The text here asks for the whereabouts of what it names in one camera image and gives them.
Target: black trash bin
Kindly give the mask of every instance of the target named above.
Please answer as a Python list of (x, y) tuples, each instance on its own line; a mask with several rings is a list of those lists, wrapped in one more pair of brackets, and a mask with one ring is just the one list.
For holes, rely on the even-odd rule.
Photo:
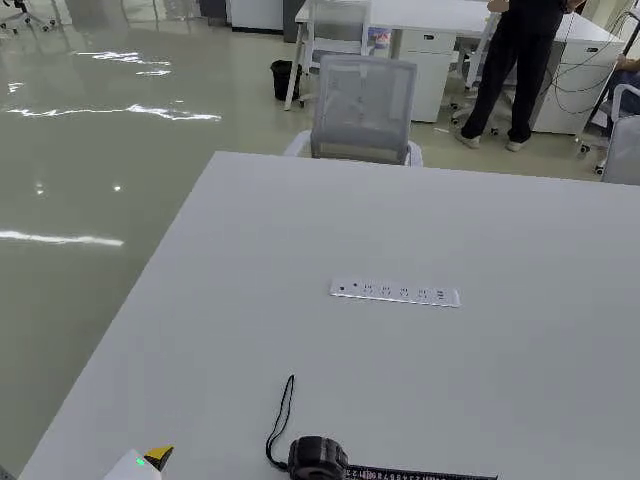
[[(289, 87), (291, 62), (288, 60), (276, 60), (271, 64), (271, 71), (273, 72), (273, 92), (278, 100), (285, 101), (287, 99), (287, 88)], [(302, 75), (302, 67), (298, 65), (296, 85), (293, 89), (294, 100), (300, 97), (300, 75)]]

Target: sneaker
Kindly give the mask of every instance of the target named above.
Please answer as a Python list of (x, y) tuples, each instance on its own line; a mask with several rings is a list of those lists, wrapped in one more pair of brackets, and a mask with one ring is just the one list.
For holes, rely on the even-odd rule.
[(480, 136), (478, 135), (475, 138), (467, 138), (464, 137), (462, 135), (462, 132), (460, 130), (456, 131), (455, 134), (456, 140), (458, 140), (459, 142), (463, 143), (464, 145), (466, 145), (469, 148), (472, 148), (473, 150), (477, 150), (478, 148), (480, 148)]
[(527, 142), (514, 142), (513, 140), (509, 140), (509, 143), (507, 143), (507, 150), (509, 150), (510, 152), (519, 152), (520, 150), (522, 150), (522, 147), (525, 146)]

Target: yellow object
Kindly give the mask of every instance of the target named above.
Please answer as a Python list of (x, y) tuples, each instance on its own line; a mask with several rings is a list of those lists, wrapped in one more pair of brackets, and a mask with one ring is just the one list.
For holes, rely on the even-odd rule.
[(144, 454), (144, 458), (161, 472), (172, 453), (173, 445), (167, 445), (165, 447), (152, 448)]

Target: power outlet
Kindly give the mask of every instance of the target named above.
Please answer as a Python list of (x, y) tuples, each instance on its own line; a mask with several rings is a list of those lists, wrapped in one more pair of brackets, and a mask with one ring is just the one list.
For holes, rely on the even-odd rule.
[(336, 297), (365, 298), (387, 302), (459, 307), (460, 294), (452, 288), (416, 287), (384, 280), (337, 278), (329, 290)]
[(13, 475), (7, 472), (2, 465), (0, 465), (0, 480), (16, 480)]

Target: black shirt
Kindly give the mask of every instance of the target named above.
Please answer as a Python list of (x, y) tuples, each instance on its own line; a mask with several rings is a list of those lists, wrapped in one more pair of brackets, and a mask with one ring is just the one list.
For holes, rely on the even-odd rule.
[(508, 15), (529, 33), (554, 35), (567, 12), (567, 0), (511, 0)]

